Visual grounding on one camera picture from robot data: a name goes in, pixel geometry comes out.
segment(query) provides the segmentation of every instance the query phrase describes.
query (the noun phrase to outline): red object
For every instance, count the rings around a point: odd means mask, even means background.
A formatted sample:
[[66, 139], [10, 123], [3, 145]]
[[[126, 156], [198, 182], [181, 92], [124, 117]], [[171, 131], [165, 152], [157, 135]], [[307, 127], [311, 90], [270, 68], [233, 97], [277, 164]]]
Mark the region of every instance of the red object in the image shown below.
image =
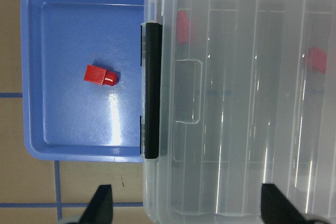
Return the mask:
[[176, 19], [177, 42], [179, 44], [186, 43], [190, 39], [190, 22], [185, 10], [177, 12]]
[[118, 82], [116, 73], [109, 71], [105, 68], [88, 65], [86, 68], [84, 81], [89, 81], [99, 85], [114, 86]]
[[326, 73], [328, 55], [318, 47], [312, 47], [308, 51], [308, 56], [305, 62], [313, 71]]

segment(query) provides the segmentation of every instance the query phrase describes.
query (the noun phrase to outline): red toy piece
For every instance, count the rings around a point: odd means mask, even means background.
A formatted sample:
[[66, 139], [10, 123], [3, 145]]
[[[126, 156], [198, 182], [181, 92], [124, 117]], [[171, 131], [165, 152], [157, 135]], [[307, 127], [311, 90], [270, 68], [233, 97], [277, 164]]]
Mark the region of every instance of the red toy piece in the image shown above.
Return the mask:
[[313, 71], [326, 73], [327, 70], [327, 57], [328, 55], [318, 47], [312, 47], [308, 51], [308, 56], [305, 63]]
[[86, 68], [84, 81], [89, 81], [99, 85], [114, 86], [118, 82], [116, 73], [104, 68], [88, 65]]
[[186, 43], [189, 41], [190, 22], [188, 20], [187, 12], [185, 10], [180, 10], [177, 12], [176, 33], [177, 33], [177, 42], [179, 44]]

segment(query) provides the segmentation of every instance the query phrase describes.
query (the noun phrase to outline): blue plastic tray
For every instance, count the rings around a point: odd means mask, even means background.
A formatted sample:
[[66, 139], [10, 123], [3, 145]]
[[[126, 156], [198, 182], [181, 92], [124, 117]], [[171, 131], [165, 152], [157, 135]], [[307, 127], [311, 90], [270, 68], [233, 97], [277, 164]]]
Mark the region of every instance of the blue plastic tray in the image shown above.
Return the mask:
[[[24, 136], [36, 158], [141, 162], [144, 0], [22, 0]], [[87, 64], [119, 74], [83, 81]]]

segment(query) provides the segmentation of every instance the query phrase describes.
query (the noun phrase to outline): translucent plastic box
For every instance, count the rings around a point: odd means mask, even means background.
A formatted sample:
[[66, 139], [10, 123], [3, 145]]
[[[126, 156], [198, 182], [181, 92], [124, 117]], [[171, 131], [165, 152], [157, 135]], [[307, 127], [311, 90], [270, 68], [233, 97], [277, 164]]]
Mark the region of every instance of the translucent plastic box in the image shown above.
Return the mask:
[[145, 21], [163, 24], [152, 221], [262, 223], [274, 183], [336, 222], [336, 0], [146, 0]]

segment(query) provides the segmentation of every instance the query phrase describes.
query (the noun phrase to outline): tan surface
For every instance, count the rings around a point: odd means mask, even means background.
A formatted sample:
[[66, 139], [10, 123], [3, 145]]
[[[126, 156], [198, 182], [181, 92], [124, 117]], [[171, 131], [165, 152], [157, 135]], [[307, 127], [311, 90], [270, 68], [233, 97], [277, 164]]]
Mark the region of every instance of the tan surface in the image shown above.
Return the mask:
[[0, 115], [0, 202], [56, 202], [53, 162], [24, 147], [22, 99], [1, 98]]
[[21, 92], [20, 0], [0, 4], [0, 92]]
[[3, 224], [56, 224], [55, 208], [0, 208]]
[[[63, 218], [80, 216], [84, 208], [63, 208]], [[113, 223], [116, 224], [153, 224], [143, 207], [114, 207]]]
[[142, 201], [142, 164], [60, 162], [61, 197], [89, 202], [99, 185], [112, 184], [114, 202]]

